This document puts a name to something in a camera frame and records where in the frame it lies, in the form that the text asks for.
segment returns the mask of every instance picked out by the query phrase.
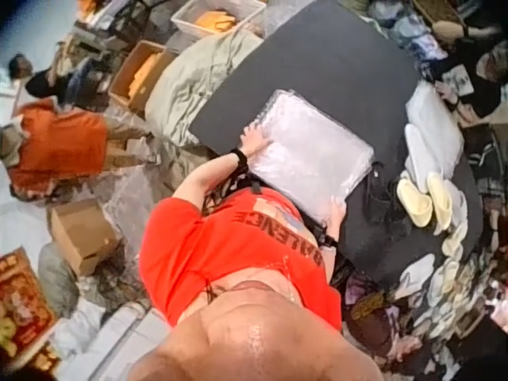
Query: clear plastic bag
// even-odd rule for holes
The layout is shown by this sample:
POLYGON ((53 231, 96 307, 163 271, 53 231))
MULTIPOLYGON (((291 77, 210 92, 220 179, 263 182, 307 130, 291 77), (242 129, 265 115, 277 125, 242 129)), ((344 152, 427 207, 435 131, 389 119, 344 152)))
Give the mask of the clear plastic bag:
POLYGON ((252 173, 315 221, 324 221, 330 199, 345 200, 371 167, 370 145, 293 92, 277 90, 257 122, 273 143, 252 173))
POLYGON ((441 169, 451 179, 464 148, 464 138, 434 87, 421 81, 406 104, 409 122, 421 132, 425 145, 441 169))
POLYGON ((102 116, 110 121, 115 121, 119 125, 131 125, 132 127, 150 131, 146 121, 119 105, 110 104, 108 108, 104 110, 102 116))

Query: cardboard box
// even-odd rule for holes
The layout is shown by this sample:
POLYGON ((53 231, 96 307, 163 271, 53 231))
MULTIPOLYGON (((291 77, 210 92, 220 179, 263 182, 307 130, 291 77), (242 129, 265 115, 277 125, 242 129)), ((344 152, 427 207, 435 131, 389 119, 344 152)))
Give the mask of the cardboard box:
POLYGON ((164 69, 176 58, 174 52, 170 52, 164 45, 142 40, 130 52, 129 56, 115 76, 109 90, 110 97, 121 106, 134 112, 144 112, 144 106, 153 88, 157 84, 164 69), (134 80, 134 75, 141 65, 154 53, 163 54, 157 59, 152 70, 145 77, 137 92, 130 98, 129 85, 134 80))
POLYGON ((91 275, 119 244, 94 199, 52 208, 50 229, 62 255, 79 276, 91 275))

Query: white plastic bag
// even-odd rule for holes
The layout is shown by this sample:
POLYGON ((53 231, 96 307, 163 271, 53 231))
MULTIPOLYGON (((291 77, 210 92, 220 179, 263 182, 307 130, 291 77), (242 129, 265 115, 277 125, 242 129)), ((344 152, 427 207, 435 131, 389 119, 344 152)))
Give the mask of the white plastic bag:
POLYGON ((76 353, 84 353, 101 328, 102 315, 106 310, 79 298, 76 311, 70 319, 58 321, 55 331, 49 337, 59 357, 66 359, 76 353))
POLYGON ((409 122, 416 125, 441 169, 451 179, 464 148, 464 139, 434 87, 421 81, 406 104, 409 122))
POLYGON ((345 200, 371 167, 370 145, 295 93, 277 90, 258 122, 273 143, 252 173, 315 221, 324 221, 330 199, 345 200))

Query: yellow item in box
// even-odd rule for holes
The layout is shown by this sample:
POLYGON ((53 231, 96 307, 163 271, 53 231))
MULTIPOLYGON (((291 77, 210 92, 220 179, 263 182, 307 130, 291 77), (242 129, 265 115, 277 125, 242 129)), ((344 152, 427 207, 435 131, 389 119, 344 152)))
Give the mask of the yellow item in box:
POLYGON ((95 0, 78 0, 79 19, 86 20, 88 16, 95 12, 97 2, 95 0))
POLYGON ((135 93, 139 90, 144 82, 144 79, 148 76, 150 71, 155 66, 157 59, 161 53, 155 53, 150 55, 147 60, 141 65, 141 67, 134 74, 134 80, 129 85, 129 98, 132 98, 135 93))
POLYGON ((226 32, 237 23, 237 19, 222 10, 209 10, 202 14, 195 24, 216 33, 226 32))

